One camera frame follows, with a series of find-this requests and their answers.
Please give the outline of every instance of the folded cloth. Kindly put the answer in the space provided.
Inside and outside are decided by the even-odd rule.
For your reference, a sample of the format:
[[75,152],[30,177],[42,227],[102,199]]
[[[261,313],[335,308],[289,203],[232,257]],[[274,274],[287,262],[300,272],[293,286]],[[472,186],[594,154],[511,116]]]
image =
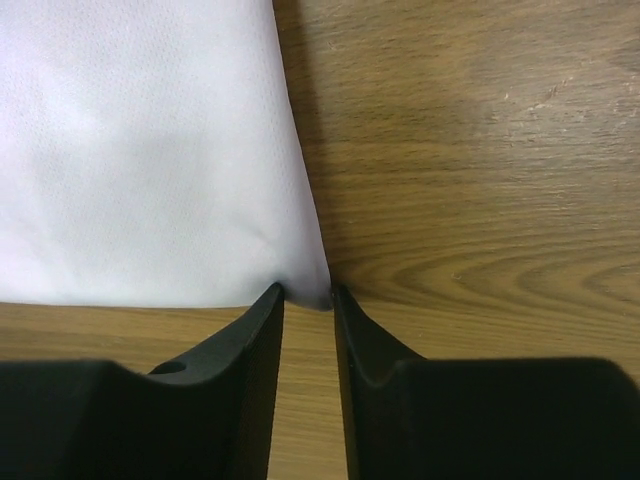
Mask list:
[[0,301],[328,306],[269,0],[4,0],[0,79]]

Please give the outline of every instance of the wooden table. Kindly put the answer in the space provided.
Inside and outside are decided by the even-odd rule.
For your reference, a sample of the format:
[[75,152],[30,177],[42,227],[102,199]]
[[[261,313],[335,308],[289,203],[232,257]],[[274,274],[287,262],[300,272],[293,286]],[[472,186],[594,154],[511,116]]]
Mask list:
[[[335,279],[426,356],[640,380],[640,4],[275,3]],[[0,357],[148,370],[240,311],[2,305]],[[270,476],[345,478],[330,314],[288,308]]]

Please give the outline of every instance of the towel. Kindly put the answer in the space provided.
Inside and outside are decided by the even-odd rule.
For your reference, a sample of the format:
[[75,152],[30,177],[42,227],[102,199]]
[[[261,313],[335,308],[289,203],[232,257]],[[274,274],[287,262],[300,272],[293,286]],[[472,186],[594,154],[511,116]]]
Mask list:
[[0,301],[329,305],[269,0],[3,0],[0,80]]

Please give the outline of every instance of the napkin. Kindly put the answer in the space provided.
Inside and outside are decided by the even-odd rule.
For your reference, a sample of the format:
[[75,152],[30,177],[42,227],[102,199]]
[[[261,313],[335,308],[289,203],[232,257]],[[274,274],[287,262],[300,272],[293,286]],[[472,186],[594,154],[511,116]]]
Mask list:
[[329,305],[269,0],[3,0],[0,301]]

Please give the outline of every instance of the wood grain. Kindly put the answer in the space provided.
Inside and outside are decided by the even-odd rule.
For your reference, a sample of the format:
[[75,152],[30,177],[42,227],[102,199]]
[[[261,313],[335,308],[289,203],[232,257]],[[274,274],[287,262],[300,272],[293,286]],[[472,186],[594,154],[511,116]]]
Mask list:
[[[336,280],[430,357],[640,380],[640,4],[277,0]],[[0,306],[1,358],[147,370],[239,310]],[[289,307],[270,477],[345,478],[330,314]]]

